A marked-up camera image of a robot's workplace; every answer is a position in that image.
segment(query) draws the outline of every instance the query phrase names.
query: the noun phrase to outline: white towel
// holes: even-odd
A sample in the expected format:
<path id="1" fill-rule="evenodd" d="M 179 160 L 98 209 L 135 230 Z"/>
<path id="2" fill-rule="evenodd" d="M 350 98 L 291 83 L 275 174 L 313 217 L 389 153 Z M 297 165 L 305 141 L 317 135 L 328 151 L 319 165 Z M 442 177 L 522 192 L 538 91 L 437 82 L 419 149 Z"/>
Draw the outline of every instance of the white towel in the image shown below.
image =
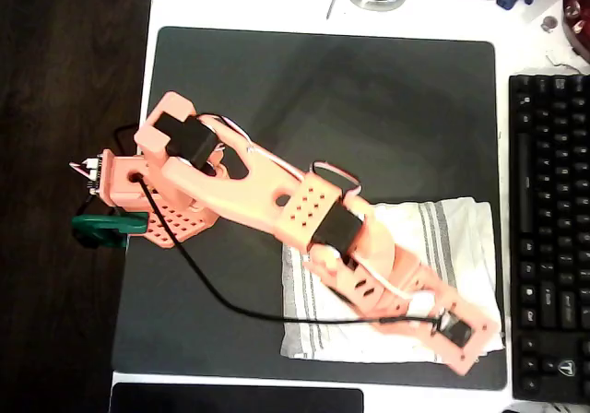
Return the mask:
<path id="1" fill-rule="evenodd" d="M 472 198 L 439 203 L 378 204 L 376 217 L 395 242 L 417 254 L 492 319 L 501 321 L 495 298 L 496 257 L 490 205 Z M 299 318 L 358 317 L 320 279 L 302 266 L 299 251 L 283 246 L 284 314 Z M 485 352 L 503 348 L 500 334 Z M 369 324 L 285 324 L 281 355 L 346 362 L 439 362 L 417 339 L 384 335 Z"/>

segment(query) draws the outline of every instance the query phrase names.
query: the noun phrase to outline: white desk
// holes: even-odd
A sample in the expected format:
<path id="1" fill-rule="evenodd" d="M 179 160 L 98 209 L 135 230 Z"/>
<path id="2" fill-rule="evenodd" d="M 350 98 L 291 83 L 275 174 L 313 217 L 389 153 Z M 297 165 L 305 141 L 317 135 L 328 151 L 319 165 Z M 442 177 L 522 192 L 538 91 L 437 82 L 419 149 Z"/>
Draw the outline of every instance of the white desk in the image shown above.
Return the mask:
<path id="1" fill-rule="evenodd" d="M 508 289 L 508 76 L 527 69 L 531 73 L 562 72 L 561 69 L 551 67 L 547 53 L 554 62 L 584 66 L 581 59 L 573 56 L 561 32 L 561 24 L 552 33 L 546 33 L 540 28 L 545 15 L 561 18 L 561 0 L 538 0 L 530 7 L 525 7 L 521 2 L 509 12 L 500 9 L 493 2 L 483 0 L 406 0 L 397 10 L 387 13 L 364 11 L 352 5 L 349 0 L 337 0 L 332 17 L 326 21 L 325 13 L 329 3 L 330 0 L 152 0 L 141 116 L 148 114 L 156 39 L 159 29 L 164 26 L 489 41 L 496 49 L 502 260 L 504 286 Z M 506 324 L 507 335 L 510 337 L 509 317 Z M 511 344 L 510 341 L 507 342 L 510 356 Z M 338 385 L 360 387 L 365 395 L 367 413 L 394 410 L 436 411 L 434 409 L 439 408 L 453 412 L 497 413 L 513 403 L 510 361 L 508 366 L 509 382 L 500 392 L 374 384 Z M 115 372 L 113 384 L 117 382 L 335 385 Z M 530 403 L 520 405 L 518 409 L 541 411 L 540 406 Z"/>

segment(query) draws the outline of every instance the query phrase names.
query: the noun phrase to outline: dark gray mouse pad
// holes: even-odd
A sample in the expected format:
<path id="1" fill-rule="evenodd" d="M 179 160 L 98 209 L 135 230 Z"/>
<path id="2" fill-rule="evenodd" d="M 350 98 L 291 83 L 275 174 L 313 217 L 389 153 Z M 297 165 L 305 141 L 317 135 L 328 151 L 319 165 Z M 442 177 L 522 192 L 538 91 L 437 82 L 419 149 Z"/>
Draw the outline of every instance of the dark gray mouse pad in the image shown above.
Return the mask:
<path id="1" fill-rule="evenodd" d="M 499 252 L 494 82 L 494 51 L 485 42 L 166 28 L 149 109 L 175 90 L 301 169 L 327 159 L 356 173 L 373 203 L 488 201 Z M 230 172 L 239 167 L 231 157 L 227 163 Z M 229 300 L 282 313 L 274 238 L 220 220 L 184 245 Z M 460 377 L 435 364 L 290 360 L 279 354 L 283 334 L 282 324 L 220 306 L 176 251 L 131 240 L 114 341 L 119 372 L 481 389 L 506 383 L 503 351 Z"/>

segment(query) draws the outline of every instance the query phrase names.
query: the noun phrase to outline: screw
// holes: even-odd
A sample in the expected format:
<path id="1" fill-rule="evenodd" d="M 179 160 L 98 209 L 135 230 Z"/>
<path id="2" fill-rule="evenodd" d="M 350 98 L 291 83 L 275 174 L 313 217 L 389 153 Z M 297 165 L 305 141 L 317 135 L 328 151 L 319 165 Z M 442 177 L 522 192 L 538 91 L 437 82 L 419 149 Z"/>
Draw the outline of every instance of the screw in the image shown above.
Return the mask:
<path id="1" fill-rule="evenodd" d="M 543 18 L 541 28 L 547 33 L 552 32 L 555 28 L 557 28 L 557 19 L 552 16 L 547 16 Z"/>

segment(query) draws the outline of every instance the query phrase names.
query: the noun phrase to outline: pink object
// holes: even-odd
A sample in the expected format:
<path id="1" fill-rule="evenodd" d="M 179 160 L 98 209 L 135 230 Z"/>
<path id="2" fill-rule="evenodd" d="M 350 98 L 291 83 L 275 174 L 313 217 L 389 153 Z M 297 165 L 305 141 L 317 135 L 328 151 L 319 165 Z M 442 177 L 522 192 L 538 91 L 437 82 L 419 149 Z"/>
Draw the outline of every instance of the pink object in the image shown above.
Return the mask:
<path id="1" fill-rule="evenodd" d="M 374 326 L 386 334 L 419 338 L 459 374 L 468 372 L 500 330 L 496 322 L 440 281 L 413 253 L 395 244 L 389 230 L 375 217 L 372 206 L 360 196 L 348 193 L 342 199 L 342 190 L 335 185 L 315 173 L 304 174 L 218 117 L 204 115 L 198 119 L 236 151 L 249 171 L 243 179 L 231 179 L 220 164 L 221 152 L 214 151 L 209 162 L 215 167 L 216 176 L 208 176 L 185 161 L 168 156 L 165 147 L 170 139 L 154 127 L 163 112 L 181 122 L 196 119 L 191 102 L 169 92 L 136 133 L 143 156 L 114 157 L 110 150 L 105 150 L 100 176 L 100 197 L 105 203 L 129 211 L 149 210 L 141 187 L 134 183 L 134 175 L 142 174 L 148 186 L 157 189 L 156 202 L 179 241 L 210 227 L 218 216 L 272 234 L 281 242 L 309 252 L 312 261 L 305 266 L 326 286 L 344 295 L 361 317 L 400 316 L 407 312 L 409 300 L 384 287 L 374 273 L 401 292 L 430 290 L 435 295 L 435 306 L 429 316 L 451 312 L 471 327 L 471 337 L 464 347 L 458 347 L 431 324 Z M 290 196 L 284 207 L 276 202 L 282 195 Z M 344 264 L 335 249 L 312 241 L 327 211 L 339 201 L 353 214 L 364 216 L 348 251 L 358 263 L 354 270 Z M 143 236 L 162 247 L 172 246 L 153 214 Z"/>

